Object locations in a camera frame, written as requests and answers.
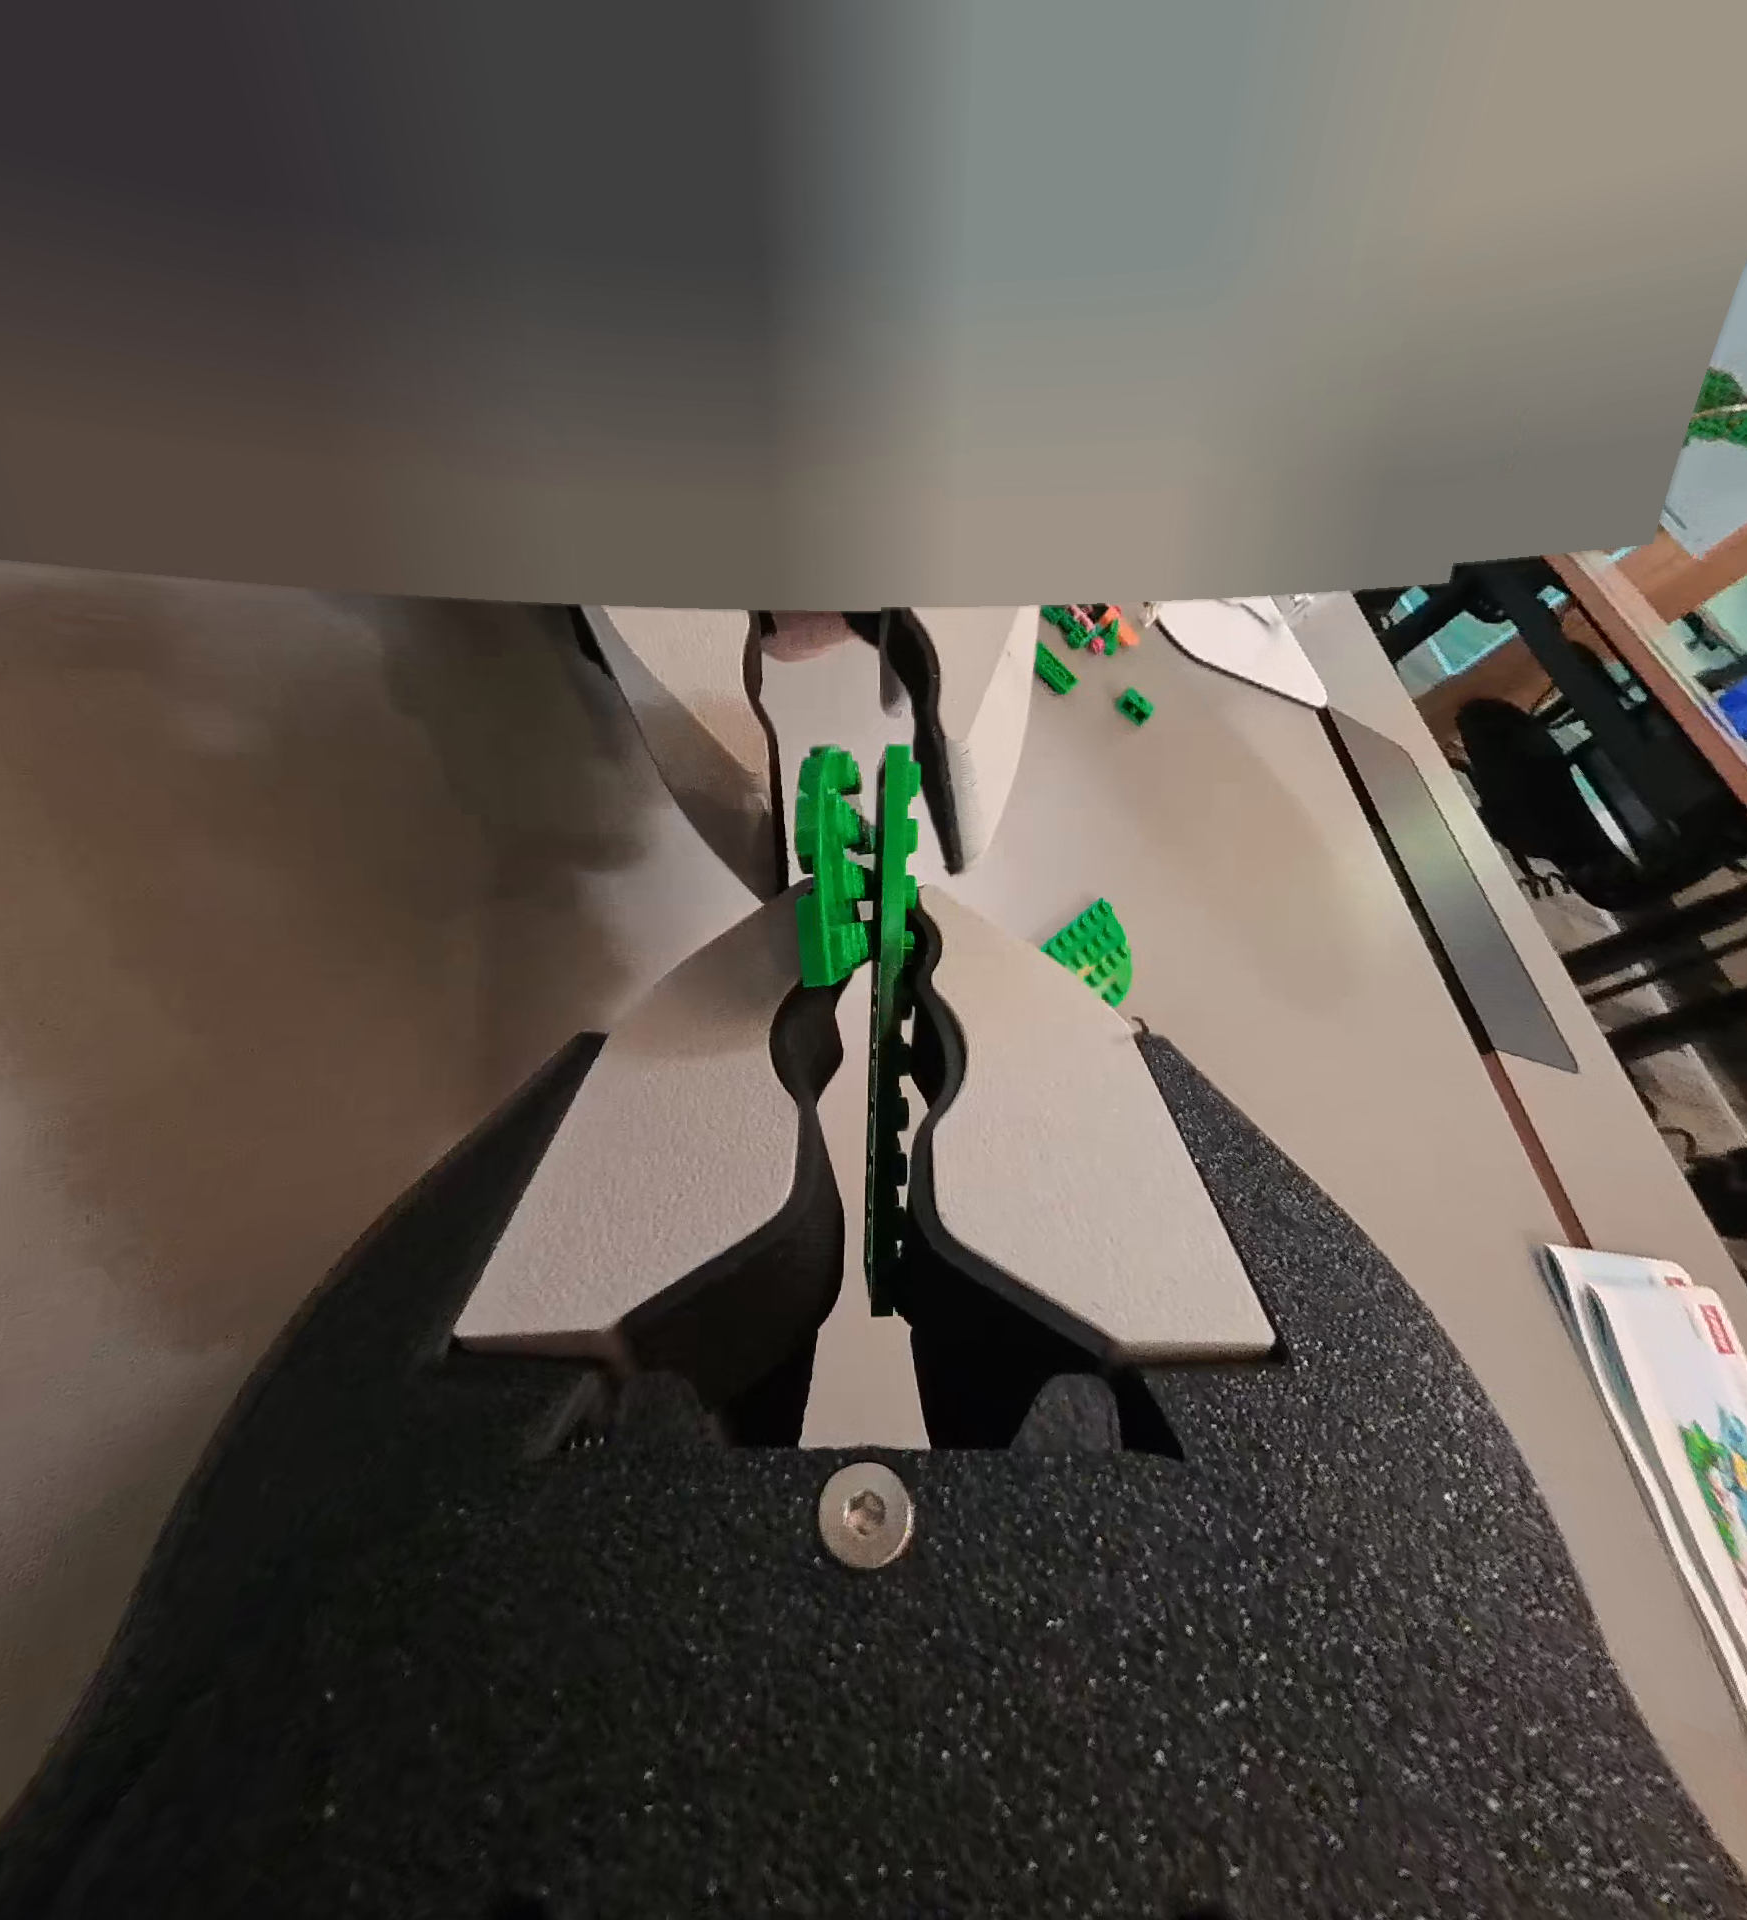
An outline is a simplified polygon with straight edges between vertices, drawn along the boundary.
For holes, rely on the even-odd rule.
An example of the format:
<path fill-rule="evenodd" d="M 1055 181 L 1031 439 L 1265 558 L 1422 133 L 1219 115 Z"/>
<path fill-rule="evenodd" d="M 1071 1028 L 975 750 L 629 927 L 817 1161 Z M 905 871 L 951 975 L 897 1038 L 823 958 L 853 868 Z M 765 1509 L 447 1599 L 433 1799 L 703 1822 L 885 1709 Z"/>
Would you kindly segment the green half-round lego plate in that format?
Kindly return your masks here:
<path fill-rule="evenodd" d="M 813 745 L 797 770 L 793 856 L 805 875 L 795 900 L 795 942 L 801 984 L 825 990 L 845 984 L 869 963 L 877 933 L 867 917 L 873 835 L 857 805 L 861 774 L 855 756 L 833 742 Z"/>
<path fill-rule="evenodd" d="M 1131 946 L 1115 906 L 1103 896 L 1059 926 L 1041 942 L 1039 952 L 1107 1005 L 1125 1003 L 1133 979 Z"/>

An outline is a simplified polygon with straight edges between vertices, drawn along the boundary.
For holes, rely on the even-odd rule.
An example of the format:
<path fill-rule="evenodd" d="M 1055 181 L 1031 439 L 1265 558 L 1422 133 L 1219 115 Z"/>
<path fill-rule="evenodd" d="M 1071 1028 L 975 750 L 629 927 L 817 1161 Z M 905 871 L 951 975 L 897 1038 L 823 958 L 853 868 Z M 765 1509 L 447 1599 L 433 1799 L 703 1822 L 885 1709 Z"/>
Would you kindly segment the large green lego plate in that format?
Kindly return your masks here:
<path fill-rule="evenodd" d="M 909 1018 L 907 968 L 913 936 L 909 916 L 917 904 L 911 856 L 917 850 L 913 802 L 921 767 L 903 744 L 889 744 L 877 780 L 875 864 L 871 880 L 871 985 L 863 1263 L 869 1308 L 891 1316 L 889 1279 L 903 1239 L 907 1180 L 905 1131 L 909 1074 L 905 1021 Z"/>

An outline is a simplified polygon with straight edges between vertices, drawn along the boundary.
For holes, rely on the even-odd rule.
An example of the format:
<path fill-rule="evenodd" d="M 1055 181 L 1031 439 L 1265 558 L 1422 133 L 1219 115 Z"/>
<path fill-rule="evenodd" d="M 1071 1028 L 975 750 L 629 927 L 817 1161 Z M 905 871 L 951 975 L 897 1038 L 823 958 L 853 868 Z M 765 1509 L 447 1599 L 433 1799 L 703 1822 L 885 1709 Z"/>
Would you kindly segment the white paper sheet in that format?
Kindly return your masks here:
<path fill-rule="evenodd" d="M 1157 602 L 1151 612 L 1155 627 L 1187 659 L 1297 707 L 1327 706 L 1325 683 L 1279 597 L 1193 597 Z"/>

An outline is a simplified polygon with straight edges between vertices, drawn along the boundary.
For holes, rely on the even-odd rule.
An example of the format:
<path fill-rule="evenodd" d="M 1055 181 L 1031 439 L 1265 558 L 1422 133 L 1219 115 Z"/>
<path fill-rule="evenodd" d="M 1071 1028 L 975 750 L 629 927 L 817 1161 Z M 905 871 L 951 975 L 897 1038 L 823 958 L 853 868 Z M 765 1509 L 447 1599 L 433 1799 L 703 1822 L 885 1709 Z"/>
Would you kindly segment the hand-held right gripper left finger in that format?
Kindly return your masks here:
<path fill-rule="evenodd" d="M 837 1299 L 819 1125 L 837 990 L 783 892 L 657 981 L 583 1070 L 453 1325 L 471 1352 L 785 1366 Z"/>

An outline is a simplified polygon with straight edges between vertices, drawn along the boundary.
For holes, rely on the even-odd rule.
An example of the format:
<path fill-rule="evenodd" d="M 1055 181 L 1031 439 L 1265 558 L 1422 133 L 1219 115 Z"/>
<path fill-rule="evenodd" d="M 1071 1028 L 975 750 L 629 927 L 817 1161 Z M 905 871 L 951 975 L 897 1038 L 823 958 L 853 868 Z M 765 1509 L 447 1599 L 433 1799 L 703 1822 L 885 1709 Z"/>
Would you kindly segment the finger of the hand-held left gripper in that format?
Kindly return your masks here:
<path fill-rule="evenodd" d="M 971 870 L 1017 777 L 1039 638 L 1035 605 L 887 608 L 885 675 L 911 711 L 911 754 L 939 858 Z"/>
<path fill-rule="evenodd" d="M 757 897 L 789 885 L 781 756 L 761 704 L 761 621 L 745 608 L 583 605 L 667 793 Z"/>

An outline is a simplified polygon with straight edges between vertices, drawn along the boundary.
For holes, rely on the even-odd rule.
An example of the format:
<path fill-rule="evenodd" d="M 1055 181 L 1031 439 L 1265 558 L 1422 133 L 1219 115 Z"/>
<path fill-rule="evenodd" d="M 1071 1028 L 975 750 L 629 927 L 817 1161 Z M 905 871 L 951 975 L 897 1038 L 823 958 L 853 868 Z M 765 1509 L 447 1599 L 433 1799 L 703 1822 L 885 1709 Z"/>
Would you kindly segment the lego instruction booklet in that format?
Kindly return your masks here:
<path fill-rule="evenodd" d="M 1747 1720 L 1747 1345 L 1674 1262 L 1546 1243 L 1538 1265 Z"/>

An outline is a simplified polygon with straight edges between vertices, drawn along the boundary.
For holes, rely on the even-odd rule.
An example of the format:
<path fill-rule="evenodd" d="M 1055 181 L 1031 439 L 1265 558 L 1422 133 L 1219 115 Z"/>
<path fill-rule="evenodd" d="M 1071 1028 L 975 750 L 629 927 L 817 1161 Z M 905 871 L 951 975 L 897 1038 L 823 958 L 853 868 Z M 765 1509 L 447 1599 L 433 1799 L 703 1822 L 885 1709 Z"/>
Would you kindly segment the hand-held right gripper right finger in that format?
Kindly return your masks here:
<path fill-rule="evenodd" d="M 909 1213 L 939 1259 L 1113 1366 L 1275 1334 L 1125 1015 L 937 883 L 919 892 Z"/>

